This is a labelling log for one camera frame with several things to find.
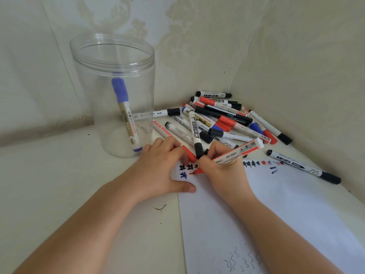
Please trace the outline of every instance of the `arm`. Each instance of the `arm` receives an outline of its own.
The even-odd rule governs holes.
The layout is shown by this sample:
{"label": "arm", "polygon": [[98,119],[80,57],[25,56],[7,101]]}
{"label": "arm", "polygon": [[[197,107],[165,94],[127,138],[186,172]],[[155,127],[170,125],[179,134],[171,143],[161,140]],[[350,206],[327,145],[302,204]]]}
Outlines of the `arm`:
{"label": "arm", "polygon": [[211,159],[230,151],[214,142],[199,166],[215,191],[230,205],[249,231],[272,274],[342,273],[315,247],[262,204],[254,195],[241,158],[228,165]]}
{"label": "arm", "polygon": [[43,242],[13,274],[96,274],[103,267],[123,220],[140,201],[169,192],[195,192],[170,179],[176,162],[188,157],[173,137],[146,145],[139,160],[103,185]]}

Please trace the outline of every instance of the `squiggly line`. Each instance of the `squiggly line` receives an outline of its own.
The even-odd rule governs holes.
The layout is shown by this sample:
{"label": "squiggly line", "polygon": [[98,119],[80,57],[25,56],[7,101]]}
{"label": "squiggly line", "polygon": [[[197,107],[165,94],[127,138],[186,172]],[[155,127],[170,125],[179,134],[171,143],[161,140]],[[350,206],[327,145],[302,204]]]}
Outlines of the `squiggly line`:
{"label": "squiggly line", "polygon": [[251,262],[250,262],[250,264],[252,265],[252,270],[254,270],[255,269],[255,267],[253,266],[253,264],[252,264],[252,262],[253,262],[253,258],[251,258],[250,257],[250,259],[252,260]]}
{"label": "squiggly line", "polygon": [[228,252],[228,253],[231,254],[231,261],[233,261],[234,262],[234,265],[236,265],[236,262],[232,259],[233,258],[233,254],[231,252]]}
{"label": "squiggly line", "polygon": [[236,253],[236,251],[237,251],[237,247],[236,247],[236,249],[235,249],[234,253],[237,255],[237,258],[239,258],[239,257],[240,257],[240,255],[239,255],[239,254],[237,254],[237,253]]}
{"label": "squiggly line", "polygon": [[162,210],[164,207],[166,207],[166,205],[167,204],[165,204],[162,208],[160,208],[160,209],[157,209],[157,208],[155,208],[156,210]]}
{"label": "squiggly line", "polygon": [[250,267],[248,264],[247,264],[247,261],[244,259],[244,264],[247,265],[247,267]]}
{"label": "squiggly line", "polygon": [[260,263],[261,263],[260,254],[258,253],[258,254],[255,256],[255,258],[256,258],[256,259],[257,259],[257,261],[258,261],[258,264],[257,264],[257,265],[260,265]]}
{"label": "squiggly line", "polygon": [[228,258],[228,260],[229,260],[229,263],[230,263],[232,269],[234,269],[234,266],[232,265],[231,260],[229,258]]}
{"label": "squiggly line", "polygon": [[228,265],[228,262],[226,260],[224,260],[224,261],[227,263],[227,267],[230,268],[230,271],[229,272],[231,272],[232,271],[232,268]]}

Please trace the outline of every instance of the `paper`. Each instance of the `paper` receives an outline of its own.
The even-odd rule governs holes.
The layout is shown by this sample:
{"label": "paper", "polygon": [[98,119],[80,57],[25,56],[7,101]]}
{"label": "paper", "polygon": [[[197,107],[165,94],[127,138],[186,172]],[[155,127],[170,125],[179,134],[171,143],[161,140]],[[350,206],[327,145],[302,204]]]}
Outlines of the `paper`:
{"label": "paper", "polygon": [[[274,160],[244,160],[244,165],[261,202],[344,273],[364,273],[365,251],[317,193],[318,177]],[[248,232],[206,175],[189,174],[195,167],[175,167],[178,180],[188,180],[197,188],[194,194],[179,193],[187,273],[268,274]]]}

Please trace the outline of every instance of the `hand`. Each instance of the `hand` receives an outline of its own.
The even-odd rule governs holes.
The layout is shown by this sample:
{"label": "hand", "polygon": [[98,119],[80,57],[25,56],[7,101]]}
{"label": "hand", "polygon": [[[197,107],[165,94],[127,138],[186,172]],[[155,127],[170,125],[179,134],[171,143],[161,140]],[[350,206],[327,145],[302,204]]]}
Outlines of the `hand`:
{"label": "hand", "polygon": [[231,149],[222,143],[214,141],[207,156],[202,156],[198,164],[209,177],[218,195],[232,206],[239,201],[253,200],[256,197],[247,180],[242,158],[237,158],[226,165],[219,165],[212,161],[212,159],[230,151]]}
{"label": "hand", "polygon": [[138,161],[115,181],[124,187],[123,190],[129,190],[136,202],[171,192],[194,193],[193,184],[170,178],[179,159],[188,164],[188,155],[176,138],[168,137],[165,141],[157,138],[152,145],[143,148]]}

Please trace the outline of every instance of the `jar rim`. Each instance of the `jar rim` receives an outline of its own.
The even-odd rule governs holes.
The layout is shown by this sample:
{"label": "jar rim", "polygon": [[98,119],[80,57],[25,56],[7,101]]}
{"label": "jar rim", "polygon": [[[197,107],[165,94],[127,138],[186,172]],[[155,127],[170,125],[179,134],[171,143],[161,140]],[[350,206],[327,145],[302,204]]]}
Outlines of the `jar rim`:
{"label": "jar rim", "polygon": [[[148,58],[139,61],[116,63],[95,59],[92,56],[81,54],[81,50],[94,45],[123,45],[136,48],[148,55]],[[70,49],[73,58],[80,64],[102,72],[131,73],[150,67],[155,60],[153,47],[142,39],[121,34],[86,33],[71,39]]]}

